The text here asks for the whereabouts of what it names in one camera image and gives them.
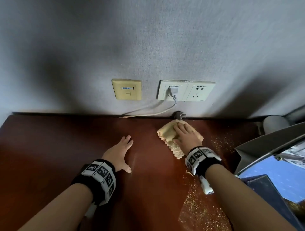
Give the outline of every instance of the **white power cord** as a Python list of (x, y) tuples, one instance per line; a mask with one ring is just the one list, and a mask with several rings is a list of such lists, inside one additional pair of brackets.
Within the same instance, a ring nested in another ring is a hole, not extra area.
[(155, 115), (159, 115), (159, 114), (162, 114), (164, 112), (167, 112), (168, 110), (172, 109), (174, 106), (176, 106), (177, 104), (177, 94), (178, 94), (178, 87), (176, 86), (170, 86), (168, 88), (169, 90), (169, 93), (171, 95), (171, 97), (174, 99), (175, 101), (175, 104), (173, 106), (171, 106), (170, 108), (168, 109), (165, 109), (164, 111), (161, 111), (161, 112), (158, 112), (158, 113), (152, 113), (152, 114), (141, 114), (141, 115), (127, 115), (127, 116), (123, 116), (123, 117), (120, 117), (120, 118), (130, 118), (130, 117), (136, 117), (136, 116), (155, 116)]

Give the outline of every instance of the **yellow cleaning cloth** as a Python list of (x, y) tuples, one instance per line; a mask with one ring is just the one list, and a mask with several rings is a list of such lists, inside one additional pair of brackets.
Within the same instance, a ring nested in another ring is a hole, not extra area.
[[(166, 145), (170, 148), (170, 150), (173, 152), (174, 156), (177, 159), (180, 159), (184, 156), (184, 153), (181, 151), (178, 145), (176, 145), (173, 142), (173, 138), (179, 138), (177, 132), (174, 130), (173, 126), (177, 123), (186, 124), (187, 122), (183, 120), (173, 120), (164, 125), (162, 128), (160, 128), (157, 131), (158, 136), (166, 143)], [(193, 127), (192, 130), (194, 131), (197, 138), (202, 141), (203, 137), (200, 135)]]

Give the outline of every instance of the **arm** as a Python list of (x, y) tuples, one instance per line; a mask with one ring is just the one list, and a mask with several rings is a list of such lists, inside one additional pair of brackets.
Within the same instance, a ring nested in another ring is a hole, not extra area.
[[(131, 172), (124, 157), (132, 146), (128, 135), (115, 146), (108, 149), (104, 160), (113, 164), (116, 171), (124, 169)], [(92, 191), (84, 184), (71, 185), (46, 207), (33, 216), (19, 231), (75, 231), (93, 200)]]
[[(174, 129), (179, 135), (179, 139), (174, 139), (174, 142), (184, 154), (187, 155), (194, 147), (202, 146), (189, 125), (178, 123)], [(209, 166), (203, 176), (213, 188), (235, 230), (296, 230), (272, 206), (222, 165)]]

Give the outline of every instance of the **white power outlet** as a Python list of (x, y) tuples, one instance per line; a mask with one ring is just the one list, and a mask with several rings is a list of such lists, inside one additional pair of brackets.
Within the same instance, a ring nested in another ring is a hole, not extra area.
[(159, 93), (158, 93), (158, 100), (173, 101), (173, 98), (170, 96), (169, 91), (168, 91), (169, 86), (178, 87), (177, 100), (181, 101), (184, 96), (184, 93), (188, 87), (188, 81), (161, 80), (160, 87), (159, 87)]
[(214, 82), (190, 81), (183, 101), (205, 101), (216, 84)]

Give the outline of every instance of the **forearm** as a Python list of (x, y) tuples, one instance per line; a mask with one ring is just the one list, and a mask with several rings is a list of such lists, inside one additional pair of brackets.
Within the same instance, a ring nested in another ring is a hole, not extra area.
[(73, 184), (29, 220), (19, 231), (75, 231), (93, 200), (91, 190)]
[(295, 230), (274, 208), (225, 167), (212, 165), (207, 169), (205, 177), (235, 230)]

